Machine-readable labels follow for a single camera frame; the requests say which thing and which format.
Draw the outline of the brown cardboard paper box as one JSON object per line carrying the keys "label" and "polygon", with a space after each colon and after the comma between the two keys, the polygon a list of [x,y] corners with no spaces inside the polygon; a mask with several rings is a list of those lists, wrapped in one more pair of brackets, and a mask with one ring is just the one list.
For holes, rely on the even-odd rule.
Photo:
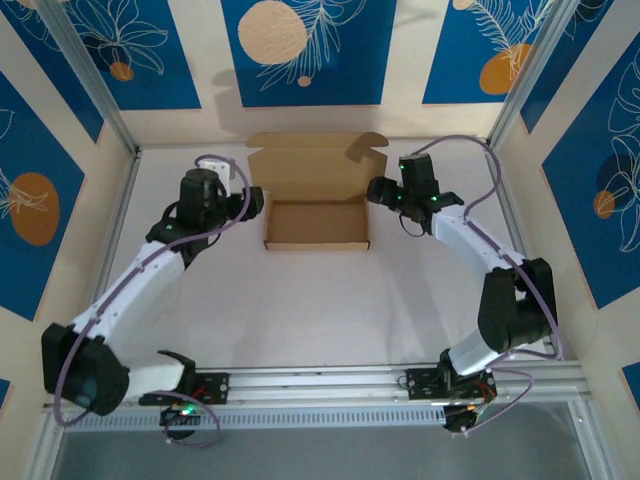
{"label": "brown cardboard paper box", "polygon": [[270,251],[366,251],[366,190],[385,174],[389,145],[376,132],[262,132],[248,138],[253,183],[266,193]]}

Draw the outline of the aluminium table edge rail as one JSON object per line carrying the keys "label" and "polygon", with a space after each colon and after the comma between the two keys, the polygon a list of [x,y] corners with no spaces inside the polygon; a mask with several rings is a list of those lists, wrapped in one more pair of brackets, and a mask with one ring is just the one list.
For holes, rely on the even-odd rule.
{"label": "aluminium table edge rail", "polygon": [[120,196],[118,197],[119,202],[117,204],[115,217],[109,230],[108,242],[106,245],[103,262],[91,297],[92,302],[98,300],[99,297],[107,289],[108,280],[111,274],[122,227],[129,207],[135,180],[139,171],[141,156],[142,148],[140,146],[137,146],[134,152],[134,156],[132,157],[129,169],[127,171],[123,189],[120,193]]}
{"label": "aluminium table edge rail", "polygon": [[[476,203],[480,204],[488,200],[492,195],[498,198],[513,248],[521,255],[525,255],[527,248],[519,224],[518,214],[509,198],[507,187],[504,185],[502,167],[498,156],[486,140],[480,139],[479,145],[484,150],[487,162],[491,164],[489,170],[492,178],[492,187],[481,198],[478,198]],[[531,318],[527,326],[540,327],[540,331],[543,333],[542,337],[548,337],[553,347],[553,353],[541,354],[531,350],[528,355],[563,360],[564,346],[557,322],[551,266],[542,258],[526,257],[522,265],[515,267],[515,263],[512,262],[510,267],[516,272],[515,286],[524,288],[525,313]]]}

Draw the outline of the blue wall panel fern drawing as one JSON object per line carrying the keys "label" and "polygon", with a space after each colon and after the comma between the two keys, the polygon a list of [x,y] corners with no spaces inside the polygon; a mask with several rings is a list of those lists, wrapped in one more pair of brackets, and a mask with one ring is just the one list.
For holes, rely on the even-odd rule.
{"label": "blue wall panel fern drawing", "polygon": [[554,0],[450,0],[425,105],[502,102]]}

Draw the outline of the blue wall panel cream circle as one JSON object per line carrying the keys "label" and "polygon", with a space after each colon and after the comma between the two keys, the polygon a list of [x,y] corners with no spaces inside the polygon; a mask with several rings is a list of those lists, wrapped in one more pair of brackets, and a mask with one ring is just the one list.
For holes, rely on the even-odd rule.
{"label": "blue wall panel cream circle", "polygon": [[397,0],[221,0],[245,108],[381,102]]}

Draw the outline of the blue wall panel flower drawing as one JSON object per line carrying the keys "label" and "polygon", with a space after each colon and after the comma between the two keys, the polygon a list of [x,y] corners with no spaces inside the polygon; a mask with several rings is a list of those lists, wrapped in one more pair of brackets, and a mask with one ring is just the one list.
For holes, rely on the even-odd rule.
{"label": "blue wall panel flower drawing", "polygon": [[63,8],[121,110],[201,107],[168,0],[69,0]]}

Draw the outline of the narrow plain blue wall panel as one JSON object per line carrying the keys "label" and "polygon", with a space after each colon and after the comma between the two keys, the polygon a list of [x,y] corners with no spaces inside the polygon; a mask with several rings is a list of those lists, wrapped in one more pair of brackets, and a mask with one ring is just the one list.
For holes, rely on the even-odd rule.
{"label": "narrow plain blue wall panel", "polygon": [[101,134],[104,119],[76,77],[32,0],[0,0],[0,11],[71,109],[87,135],[96,143]]}
{"label": "narrow plain blue wall panel", "polygon": [[533,132],[612,3],[613,0],[579,0],[520,110],[528,134]]}

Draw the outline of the aluminium frame post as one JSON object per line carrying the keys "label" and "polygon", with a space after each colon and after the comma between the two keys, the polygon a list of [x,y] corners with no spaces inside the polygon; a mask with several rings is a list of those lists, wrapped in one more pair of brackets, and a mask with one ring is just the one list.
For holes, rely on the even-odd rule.
{"label": "aluminium frame post", "polygon": [[33,1],[41,19],[101,117],[123,148],[136,159],[139,145],[126,126],[117,103],[64,7],[57,0]]}
{"label": "aluminium frame post", "polygon": [[496,152],[506,139],[511,125],[541,75],[550,55],[563,35],[579,0],[553,0],[550,12],[540,27],[529,54],[508,93],[500,114],[487,137],[488,146]]}

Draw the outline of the blue wall panel dark circle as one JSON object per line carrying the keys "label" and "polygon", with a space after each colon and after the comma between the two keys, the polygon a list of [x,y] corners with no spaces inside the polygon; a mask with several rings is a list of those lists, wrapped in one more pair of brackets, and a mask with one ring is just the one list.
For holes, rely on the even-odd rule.
{"label": "blue wall panel dark circle", "polygon": [[640,287],[640,44],[621,55],[543,170],[596,306]]}

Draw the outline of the blue wall panel big orange circle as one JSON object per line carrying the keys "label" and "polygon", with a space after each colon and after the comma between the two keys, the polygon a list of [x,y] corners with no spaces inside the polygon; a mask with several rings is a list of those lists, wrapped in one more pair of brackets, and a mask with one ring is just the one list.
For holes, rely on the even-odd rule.
{"label": "blue wall panel big orange circle", "polygon": [[0,72],[0,307],[36,318],[84,178]]}

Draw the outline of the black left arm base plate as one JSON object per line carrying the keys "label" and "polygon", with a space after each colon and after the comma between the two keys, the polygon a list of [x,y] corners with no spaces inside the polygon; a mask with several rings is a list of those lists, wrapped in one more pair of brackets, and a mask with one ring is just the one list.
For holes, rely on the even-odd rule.
{"label": "black left arm base plate", "polygon": [[[206,405],[224,405],[227,402],[229,392],[229,379],[228,373],[194,371],[181,380],[179,385],[171,390],[171,393],[187,395]],[[168,406],[177,401],[179,398],[151,392],[143,395],[138,400],[138,404],[141,406]]]}

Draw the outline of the wide aluminium base rail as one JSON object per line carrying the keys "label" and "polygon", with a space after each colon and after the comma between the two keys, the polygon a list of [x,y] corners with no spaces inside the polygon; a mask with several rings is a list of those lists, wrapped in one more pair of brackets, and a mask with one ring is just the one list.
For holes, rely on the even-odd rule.
{"label": "wide aluminium base rail", "polygon": [[[435,364],[382,366],[296,367],[296,368],[198,368],[203,373],[228,373],[228,406],[342,406],[416,402],[447,405],[447,400],[410,400],[405,371],[436,368]],[[91,414],[106,416],[119,408],[141,406],[147,393],[171,393],[183,378],[185,367],[171,358],[159,365],[142,367],[129,373],[102,369],[82,380],[71,373],[65,381],[58,406],[64,411],[77,407]],[[497,403],[509,402],[524,393],[532,401],[589,397],[590,389],[581,366],[575,361],[510,361],[492,372]]]}

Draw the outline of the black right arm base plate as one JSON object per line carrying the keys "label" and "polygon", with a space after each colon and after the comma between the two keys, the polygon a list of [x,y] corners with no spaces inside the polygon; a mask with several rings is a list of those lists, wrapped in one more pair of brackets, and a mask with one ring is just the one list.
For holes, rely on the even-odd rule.
{"label": "black right arm base plate", "polygon": [[460,376],[444,368],[414,368],[405,371],[410,400],[493,400],[495,380],[485,371]]}

